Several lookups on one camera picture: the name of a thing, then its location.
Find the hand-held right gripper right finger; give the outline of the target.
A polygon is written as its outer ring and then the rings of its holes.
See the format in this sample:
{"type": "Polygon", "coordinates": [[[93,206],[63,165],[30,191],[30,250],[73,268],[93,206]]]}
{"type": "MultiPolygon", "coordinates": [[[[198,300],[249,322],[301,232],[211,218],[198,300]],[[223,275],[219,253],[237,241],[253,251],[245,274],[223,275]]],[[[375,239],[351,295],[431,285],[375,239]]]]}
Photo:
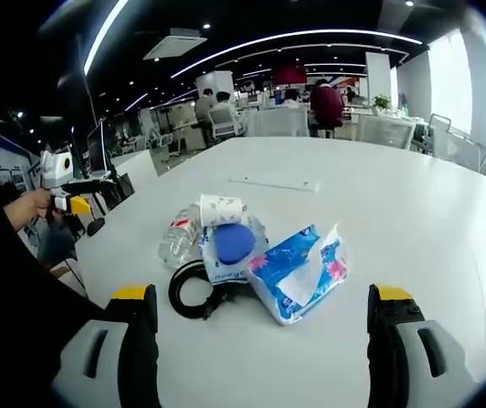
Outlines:
{"type": "Polygon", "coordinates": [[[477,390],[463,347],[404,289],[370,285],[367,333],[369,407],[462,407],[477,390]]]}

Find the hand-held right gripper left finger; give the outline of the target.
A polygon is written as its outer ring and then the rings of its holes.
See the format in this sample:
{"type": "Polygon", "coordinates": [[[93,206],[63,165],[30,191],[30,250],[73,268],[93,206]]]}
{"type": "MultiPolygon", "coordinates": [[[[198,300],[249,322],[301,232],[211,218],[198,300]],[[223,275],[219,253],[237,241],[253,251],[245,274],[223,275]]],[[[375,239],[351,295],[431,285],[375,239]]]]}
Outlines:
{"type": "Polygon", "coordinates": [[[63,407],[159,407],[156,288],[136,286],[113,294],[106,311],[65,345],[51,382],[63,407]]]}

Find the person's left hand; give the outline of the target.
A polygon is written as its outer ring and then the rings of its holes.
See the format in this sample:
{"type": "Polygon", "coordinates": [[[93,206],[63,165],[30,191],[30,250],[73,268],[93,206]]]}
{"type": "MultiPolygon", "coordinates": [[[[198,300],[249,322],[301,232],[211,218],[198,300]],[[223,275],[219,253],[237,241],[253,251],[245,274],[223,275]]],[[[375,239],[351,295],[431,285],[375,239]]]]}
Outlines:
{"type": "Polygon", "coordinates": [[[34,218],[45,218],[51,203],[48,190],[29,191],[17,200],[6,205],[3,210],[15,231],[21,230],[34,218]]]}

